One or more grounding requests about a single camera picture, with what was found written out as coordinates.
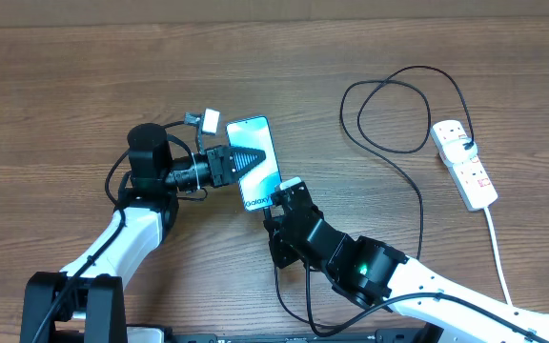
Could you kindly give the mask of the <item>Samsung Galaxy smartphone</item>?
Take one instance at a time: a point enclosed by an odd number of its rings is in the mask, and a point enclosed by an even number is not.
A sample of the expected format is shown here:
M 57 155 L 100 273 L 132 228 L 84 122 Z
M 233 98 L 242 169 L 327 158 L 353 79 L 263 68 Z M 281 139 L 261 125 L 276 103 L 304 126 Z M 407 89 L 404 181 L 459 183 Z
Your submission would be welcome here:
M 270 124 L 260 115 L 226 125 L 243 208 L 257 211 L 273 205 L 271 195 L 281 183 Z

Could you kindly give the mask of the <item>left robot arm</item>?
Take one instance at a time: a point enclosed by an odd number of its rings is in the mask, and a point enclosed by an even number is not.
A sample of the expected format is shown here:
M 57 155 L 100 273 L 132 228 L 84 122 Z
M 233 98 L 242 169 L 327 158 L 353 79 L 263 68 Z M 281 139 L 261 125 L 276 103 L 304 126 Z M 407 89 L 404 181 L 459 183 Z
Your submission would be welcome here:
M 173 228 L 181 200 L 238 182 L 264 164 L 260 148 L 215 146 L 173 158 L 188 146 L 154 123 L 132 128 L 122 158 L 131 168 L 120 183 L 112 221 L 59 272 L 37 272 L 25 289 L 23 342 L 153 342 L 174 340 L 169 328 L 130 325 L 124 290 L 143 260 Z

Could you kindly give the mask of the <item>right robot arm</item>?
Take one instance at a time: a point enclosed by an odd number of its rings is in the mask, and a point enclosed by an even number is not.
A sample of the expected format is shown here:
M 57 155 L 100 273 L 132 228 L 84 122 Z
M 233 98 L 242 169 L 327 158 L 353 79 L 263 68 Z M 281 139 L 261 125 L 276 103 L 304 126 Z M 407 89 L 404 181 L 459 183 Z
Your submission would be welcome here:
M 331 329 L 335 335 L 385 309 L 432 324 L 461 342 L 549 342 L 549 314 L 524 310 L 463 287 L 417 259 L 366 236 L 353 239 L 328 224 L 299 178 L 271 195 L 280 216 L 268 218 L 275 264 L 296 260 L 322 272 L 360 314 Z

